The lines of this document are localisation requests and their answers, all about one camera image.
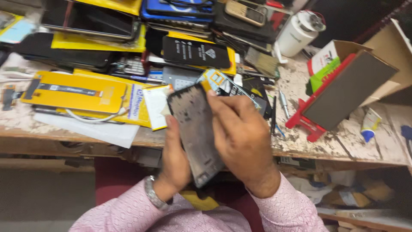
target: person's left hand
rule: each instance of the person's left hand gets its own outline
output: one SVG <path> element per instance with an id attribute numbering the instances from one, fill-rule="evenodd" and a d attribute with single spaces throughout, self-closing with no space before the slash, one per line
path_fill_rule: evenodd
<path id="1" fill-rule="evenodd" d="M 153 190 L 162 201 L 168 201 L 190 182 L 190 167 L 180 142 L 179 123 L 166 116 L 167 130 L 162 160 L 163 170 L 153 183 Z"/>

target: white container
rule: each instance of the white container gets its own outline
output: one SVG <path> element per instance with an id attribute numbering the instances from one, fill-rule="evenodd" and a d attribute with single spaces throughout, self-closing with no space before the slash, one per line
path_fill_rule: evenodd
<path id="1" fill-rule="evenodd" d="M 319 35 L 319 29 L 311 24 L 313 15 L 312 12 L 302 10 L 292 16 L 277 39 L 282 55 L 295 56 Z"/>

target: wrist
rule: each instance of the wrist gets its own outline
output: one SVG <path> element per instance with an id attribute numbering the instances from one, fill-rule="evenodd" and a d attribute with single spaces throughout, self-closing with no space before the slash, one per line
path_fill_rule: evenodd
<path id="1" fill-rule="evenodd" d="M 278 190 L 281 174 L 275 164 L 249 183 L 245 183 L 250 192 L 257 198 L 272 197 Z"/>
<path id="2" fill-rule="evenodd" d="M 179 192 L 179 189 L 172 185 L 161 173 L 153 182 L 153 191 L 160 200 L 167 202 Z"/>

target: floor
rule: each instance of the floor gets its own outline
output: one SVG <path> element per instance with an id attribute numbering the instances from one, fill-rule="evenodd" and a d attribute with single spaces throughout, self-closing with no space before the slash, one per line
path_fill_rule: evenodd
<path id="1" fill-rule="evenodd" d="M 0 170 L 0 231 L 67 231 L 95 206 L 94 173 Z"/>

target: black screen protector package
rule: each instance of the black screen protector package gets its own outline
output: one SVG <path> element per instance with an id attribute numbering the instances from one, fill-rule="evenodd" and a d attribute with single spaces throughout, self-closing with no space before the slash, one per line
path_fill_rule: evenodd
<path id="1" fill-rule="evenodd" d="M 194 184 L 201 188 L 225 166 L 215 147 L 212 110 L 206 93 L 198 83 L 170 94 L 167 102 L 179 122 Z"/>
<path id="2" fill-rule="evenodd" d="M 226 46 L 168 36 L 163 37 L 163 59 L 177 64 L 230 68 Z"/>

